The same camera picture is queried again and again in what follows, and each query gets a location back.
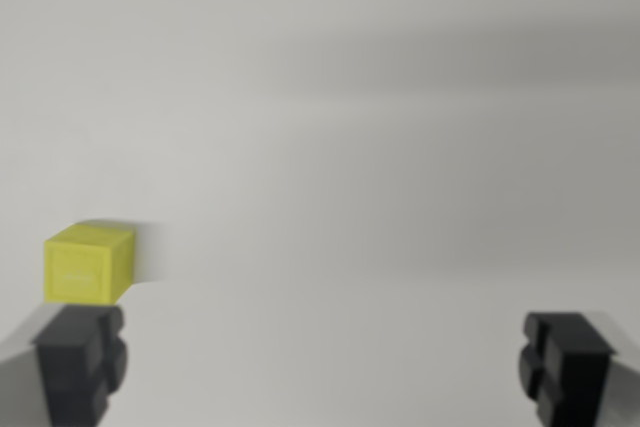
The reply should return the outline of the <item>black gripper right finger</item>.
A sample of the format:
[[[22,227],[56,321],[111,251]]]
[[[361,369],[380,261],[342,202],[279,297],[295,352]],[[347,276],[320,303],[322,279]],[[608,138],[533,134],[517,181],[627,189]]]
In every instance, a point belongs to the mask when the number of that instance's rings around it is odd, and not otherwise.
[[[639,424],[639,340],[604,312],[530,312],[519,381],[546,427]]]

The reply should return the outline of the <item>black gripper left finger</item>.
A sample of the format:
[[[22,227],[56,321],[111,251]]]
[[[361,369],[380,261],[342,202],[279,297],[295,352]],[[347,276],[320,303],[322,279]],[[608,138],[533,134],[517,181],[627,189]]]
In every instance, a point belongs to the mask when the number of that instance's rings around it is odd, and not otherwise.
[[[118,306],[43,303],[1,340],[3,426],[97,426],[122,385]]]

